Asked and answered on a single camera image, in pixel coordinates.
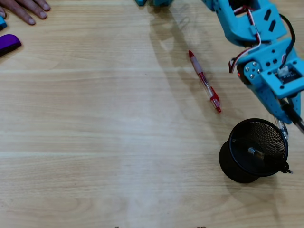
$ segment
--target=light blue plastic part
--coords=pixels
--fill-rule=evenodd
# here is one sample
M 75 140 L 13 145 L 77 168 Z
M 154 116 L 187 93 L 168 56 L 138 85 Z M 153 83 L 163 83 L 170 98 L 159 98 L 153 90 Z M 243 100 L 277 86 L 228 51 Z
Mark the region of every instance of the light blue plastic part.
M 226 38 L 238 46 L 246 46 L 246 42 L 256 42 L 256 30 L 250 24 L 248 16 L 237 17 L 229 5 L 228 0 L 203 0 L 207 7 L 215 11 L 224 29 Z M 283 84 L 275 73 L 282 64 L 282 56 L 290 44 L 290 38 L 279 39 L 287 34 L 285 25 L 279 15 L 277 7 L 269 0 L 255 0 L 252 12 L 256 28 L 264 44 L 247 56 L 241 58 L 238 64 L 245 65 L 244 74 L 246 85 L 251 89 L 265 108 L 287 124 L 291 120 L 281 109 L 278 99 L 287 98 L 292 102 L 294 110 L 301 114 L 301 94 L 304 90 L 304 61 L 295 51 L 288 55 L 286 66 L 293 69 L 302 77 Z
M 4 19 L 2 17 L 0 17 L 0 30 L 4 29 L 5 27 L 7 27 Z
M 135 0 L 139 6 L 144 6 L 147 0 Z M 153 0 L 154 6 L 166 5 L 169 6 L 173 0 Z

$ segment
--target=red pen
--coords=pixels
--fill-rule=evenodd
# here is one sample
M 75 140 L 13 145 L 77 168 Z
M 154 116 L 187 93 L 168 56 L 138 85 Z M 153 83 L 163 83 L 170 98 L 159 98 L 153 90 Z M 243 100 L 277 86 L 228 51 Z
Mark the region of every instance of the red pen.
M 193 67 L 194 67 L 196 73 L 199 76 L 200 81 L 202 82 L 202 84 L 204 85 L 204 87 L 206 89 L 206 92 L 207 92 L 207 94 L 210 98 L 211 103 L 213 104 L 213 106 L 217 110 L 217 112 L 221 113 L 222 110 L 220 108 L 219 96 L 214 91 L 214 89 L 210 86 L 207 78 L 204 75 L 204 72 L 203 72 L 199 62 L 197 61 L 197 59 L 195 58 L 194 54 L 191 51 L 189 51 L 189 57 L 190 57 L 190 60 L 193 64 Z

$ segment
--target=black mesh cup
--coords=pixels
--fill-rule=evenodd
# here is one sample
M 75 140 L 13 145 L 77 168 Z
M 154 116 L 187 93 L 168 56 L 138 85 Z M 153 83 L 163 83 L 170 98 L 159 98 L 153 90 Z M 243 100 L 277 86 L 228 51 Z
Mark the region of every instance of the black mesh cup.
M 287 156 L 287 140 L 274 124 L 248 119 L 232 130 L 219 152 L 219 163 L 230 179 L 250 183 L 279 171 L 291 173 Z

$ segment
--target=blue robotic arm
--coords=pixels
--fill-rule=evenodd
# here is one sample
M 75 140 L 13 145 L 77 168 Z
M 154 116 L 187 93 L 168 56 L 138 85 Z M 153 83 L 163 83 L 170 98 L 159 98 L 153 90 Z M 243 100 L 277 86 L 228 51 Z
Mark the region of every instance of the blue robotic arm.
M 302 131 L 301 95 L 304 90 L 304 61 L 293 48 L 293 28 L 275 4 L 268 0 L 203 0 L 216 12 L 226 38 L 233 44 L 250 47 L 231 61 L 230 72 L 238 76 L 279 120 L 294 122 Z M 287 34 L 292 39 L 279 40 Z

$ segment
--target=wooden table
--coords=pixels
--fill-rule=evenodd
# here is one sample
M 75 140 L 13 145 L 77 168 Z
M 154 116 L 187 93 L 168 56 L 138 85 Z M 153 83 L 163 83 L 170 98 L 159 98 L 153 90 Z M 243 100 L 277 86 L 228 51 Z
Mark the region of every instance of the wooden table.
M 304 57 L 304 3 L 275 0 Z M 219 150 L 242 120 L 272 116 L 236 75 L 230 44 L 199 0 L 138 8 L 132 0 L 50 0 L 45 21 L 14 15 L 0 64 L 1 228 L 300 228 L 304 136 L 288 162 L 242 185 Z M 217 115 L 187 55 L 222 100 Z

